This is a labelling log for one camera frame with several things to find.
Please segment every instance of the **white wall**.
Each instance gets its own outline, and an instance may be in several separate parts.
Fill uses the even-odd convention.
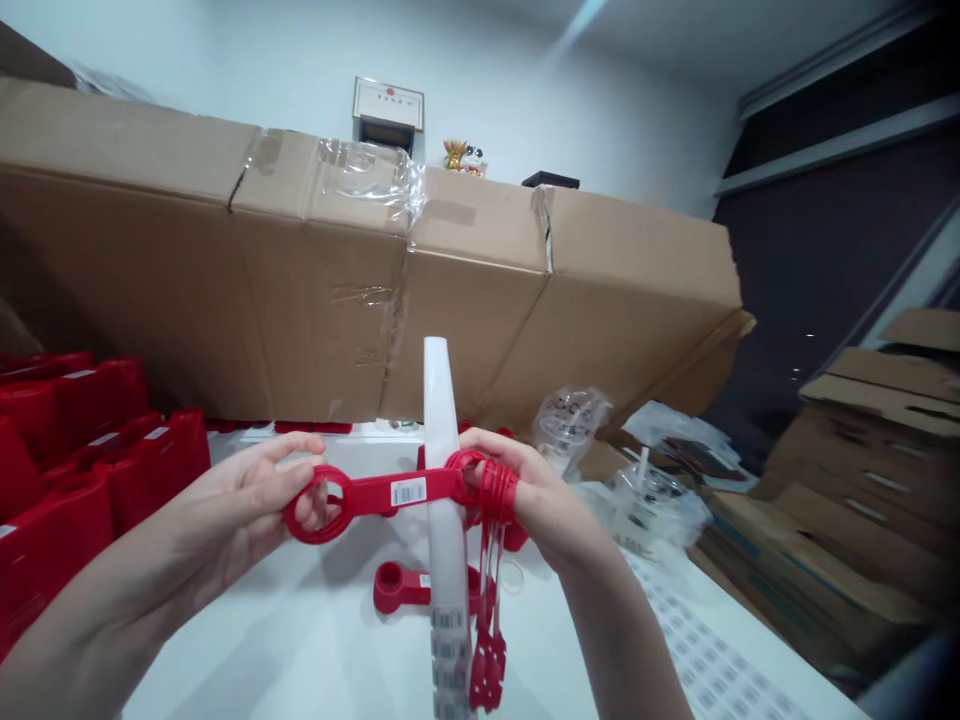
[[[488,177],[537,170],[710,218],[739,135],[736,98],[583,47],[541,68],[546,31],[455,0],[0,0],[61,60],[189,112],[355,137],[354,77],[426,94],[414,156],[483,148]]]
[[[162,105],[217,114],[209,0],[0,0],[0,20],[68,65],[119,75]]]
[[[425,93],[414,156],[483,148],[488,177],[537,170],[582,188],[711,218],[740,132],[736,99],[443,0],[215,0],[224,117],[354,137],[354,77]]]

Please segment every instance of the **table surface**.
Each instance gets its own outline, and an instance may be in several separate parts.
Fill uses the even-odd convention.
[[[264,434],[211,437],[213,461]],[[326,440],[330,464],[354,478],[415,469],[421,443],[416,431],[372,423]],[[382,562],[429,567],[426,518],[420,505],[391,519],[360,518],[329,545],[284,543],[166,645],[124,709],[124,720],[433,717],[428,611],[405,607],[380,616],[372,595]],[[477,528],[467,541],[476,566]],[[502,570],[500,618],[508,660],[498,716],[596,717],[556,575],[530,542],[505,558],[513,563]],[[665,572],[628,558],[638,576],[648,576],[645,589],[655,585],[659,592],[662,585],[679,600],[675,606],[688,608],[701,628],[710,629],[711,641],[721,641],[718,647],[729,645],[750,671],[762,669],[780,701],[785,697],[790,705],[789,712],[769,717],[866,718],[692,563]],[[690,699],[699,718],[723,717],[718,708],[708,711]]]

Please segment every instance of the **red plastic handle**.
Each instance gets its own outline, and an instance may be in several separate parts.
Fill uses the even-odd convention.
[[[304,530],[297,522],[296,506],[300,496],[323,482],[332,483],[343,491],[339,500],[340,513],[319,530]],[[452,498],[465,505],[471,503],[463,482],[463,473],[457,469],[415,470],[414,472],[383,475],[351,480],[332,465],[318,465],[313,479],[301,490],[283,511],[283,521],[290,534],[310,545],[320,545],[343,533],[354,518],[363,515],[383,515],[399,507],[419,505],[441,498]],[[333,496],[328,502],[338,504]]]
[[[490,578],[491,591],[494,587],[493,578]],[[467,590],[470,614],[476,615],[480,609],[480,572],[471,565],[467,566]],[[385,562],[377,568],[373,581],[373,605],[379,612],[391,615],[401,605],[429,604],[430,573],[407,570],[395,562]]]

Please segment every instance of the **ceiling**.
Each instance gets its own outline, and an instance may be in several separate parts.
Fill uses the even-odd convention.
[[[903,0],[473,0],[560,33],[599,6],[579,40],[726,92],[747,93]]]

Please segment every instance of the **black object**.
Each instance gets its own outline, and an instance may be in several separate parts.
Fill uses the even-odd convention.
[[[673,437],[665,438],[664,442],[670,449],[670,456],[700,482],[703,482],[704,476],[738,482],[745,482],[747,479],[743,473],[721,460],[701,442]]]
[[[580,189],[579,180],[564,177],[563,175],[548,173],[546,170],[541,170],[538,173],[534,173],[520,184],[524,187],[536,187],[537,185],[559,185],[560,187],[568,187],[572,190]]]
[[[400,148],[406,150],[407,155],[413,152],[413,128],[402,125],[388,125],[375,123],[366,118],[360,119],[360,142],[370,142],[374,145]]]

